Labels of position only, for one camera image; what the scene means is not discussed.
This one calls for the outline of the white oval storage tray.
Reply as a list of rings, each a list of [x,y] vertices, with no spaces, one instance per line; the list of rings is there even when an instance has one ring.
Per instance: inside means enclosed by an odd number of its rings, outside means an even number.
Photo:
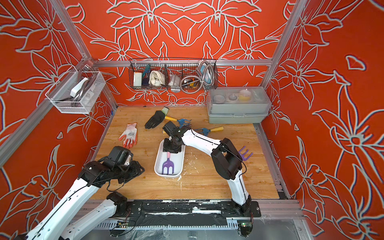
[[[155,173],[164,178],[178,178],[181,176],[185,158],[185,146],[181,147],[181,152],[175,154],[164,152],[164,141],[162,140],[158,149],[155,161]]]

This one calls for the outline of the purple fork pink handle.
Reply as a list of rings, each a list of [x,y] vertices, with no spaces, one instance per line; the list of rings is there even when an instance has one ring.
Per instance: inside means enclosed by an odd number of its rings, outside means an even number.
[[[175,165],[171,161],[171,153],[167,152],[167,160],[162,165],[162,175],[174,174]]]

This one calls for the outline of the blue fork yellow handle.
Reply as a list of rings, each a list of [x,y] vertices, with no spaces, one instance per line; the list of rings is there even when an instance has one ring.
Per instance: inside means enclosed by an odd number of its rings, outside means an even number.
[[[216,127],[216,128],[212,128],[212,129],[207,129],[207,128],[195,129],[195,131],[198,134],[201,134],[201,135],[204,135],[204,136],[207,136],[211,132],[220,132],[220,131],[223,131],[223,130],[224,130],[224,127]]]

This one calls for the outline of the purple rake pink handle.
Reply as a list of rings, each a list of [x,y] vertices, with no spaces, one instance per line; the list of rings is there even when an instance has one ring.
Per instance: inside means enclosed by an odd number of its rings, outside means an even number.
[[[242,157],[243,161],[247,161],[254,154],[253,152],[249,152],[249,149],[247,149],[246,146],[243,146],[238,152],[239,152],[240,156]]]

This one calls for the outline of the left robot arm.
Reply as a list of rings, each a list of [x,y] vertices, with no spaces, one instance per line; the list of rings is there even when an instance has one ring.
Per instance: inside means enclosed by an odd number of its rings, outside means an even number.
[[[87,163],[64,197],[50,213],[32,230],[18,235],[18,240],[80,240],[97,225],[110,217],[128,217],[128,199],[117,191],[111,191],[95,209],[72,223],[81,207],[104,184],[117,180],[126,184],[145,172],[145,168],[133,159],[133,153],[115,146],[108,156]]]

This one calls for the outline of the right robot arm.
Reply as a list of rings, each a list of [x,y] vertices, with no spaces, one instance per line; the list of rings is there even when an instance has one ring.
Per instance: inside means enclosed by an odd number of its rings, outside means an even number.
[[[252,216],[252,197],[243,179],[243,159],[229,139],[215,140],[190,127],[177,127],[172,122],[166,123],[163,130],[170,137],[173,149],[189,146],[212,157],[217,173],[228,182],[232,194],[232,211],[241,217]]]

